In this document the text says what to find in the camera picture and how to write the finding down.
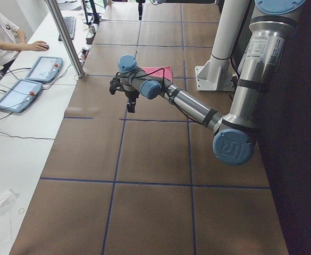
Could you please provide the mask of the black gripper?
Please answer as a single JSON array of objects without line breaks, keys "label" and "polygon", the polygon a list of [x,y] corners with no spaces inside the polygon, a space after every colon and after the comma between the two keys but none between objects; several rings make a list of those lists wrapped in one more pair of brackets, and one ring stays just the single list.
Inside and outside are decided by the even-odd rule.
[{"label": "black gripper", "polygon": [[127,110],[128,112],[135,112],[135,102],[137,98],[139,98],[140,92],[136,90],[135,88],[124,88],[124,93],[129,99],[129,102],[127,103]]},{"label": "black gripper", "polygon": [[138,12],[142,13],[144,0],[136,0],[136,2],[138,3]]}]

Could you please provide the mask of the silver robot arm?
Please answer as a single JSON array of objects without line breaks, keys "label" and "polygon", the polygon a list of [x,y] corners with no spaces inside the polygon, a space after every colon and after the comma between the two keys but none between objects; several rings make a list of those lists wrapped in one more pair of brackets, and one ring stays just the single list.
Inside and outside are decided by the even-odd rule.
[{"label": "silver robot arm", "polygon": [[[143,4],[145,4],[146,0],[136,0],[136,2],[138,3],[138,13],[139,13],[139,16],[142,16]],[[150,1],[150,3],[153,4],[153,5],[160,5],[160,4],[163,4],[165,2],[166,2],[166,0],[153,0],[153,1]]]},{"label": "silver robot arm", "polygon": [[304,1],[225,1],[210,59],[195,68],[200,91],[234,92],[228,114],[174,85],[162,67],[147,73],[130,55],[122,56],[110,82],[110,93],[125,93],[127,110],[139,96],[161,96],[187,118],[214,132],[213,152],[233,166],[254,154],[257,125],[254,111],[280,64],[286,38],[297,25]]}]

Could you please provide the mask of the person's right hand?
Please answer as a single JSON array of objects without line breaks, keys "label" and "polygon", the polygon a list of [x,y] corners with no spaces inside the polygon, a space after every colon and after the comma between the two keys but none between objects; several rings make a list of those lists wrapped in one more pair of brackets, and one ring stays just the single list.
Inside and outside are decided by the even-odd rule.
[{"label": "person's right hand", "polygon": [[44,41],[35,41],[34,43],[32,43],[30,46],[30,50],[33,50],[33,51],[46,51],[44,50],[41,45],[44,45],[44,44],[47,44],[46,42]]}]

